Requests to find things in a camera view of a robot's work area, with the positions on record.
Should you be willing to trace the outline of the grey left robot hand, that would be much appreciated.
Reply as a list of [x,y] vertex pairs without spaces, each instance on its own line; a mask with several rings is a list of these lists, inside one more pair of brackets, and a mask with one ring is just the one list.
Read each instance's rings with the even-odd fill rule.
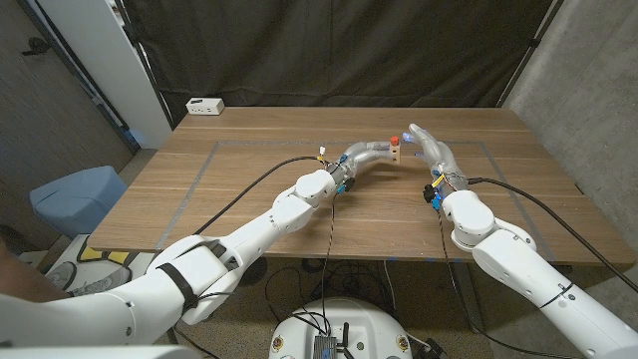
[[394,157],[389,142],[359,142],[350,146],[335,163],[330,164],[328,173],[335,184],[341,184],[347,179],[353,179],[365,164],[377,160],[392,161]]

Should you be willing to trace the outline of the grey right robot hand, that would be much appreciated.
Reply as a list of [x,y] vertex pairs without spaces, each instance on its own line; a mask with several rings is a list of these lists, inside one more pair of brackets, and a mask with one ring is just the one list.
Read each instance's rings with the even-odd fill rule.
[[435,180],[440,175],[444,175],[453,188],[457,190],[468,188],[467,177],[459,168],[447,144],[438,141],[427,130],[416,124],[409,124],[409,132],[410,135],[406,137],[406,141],[422,147],[424,162]]

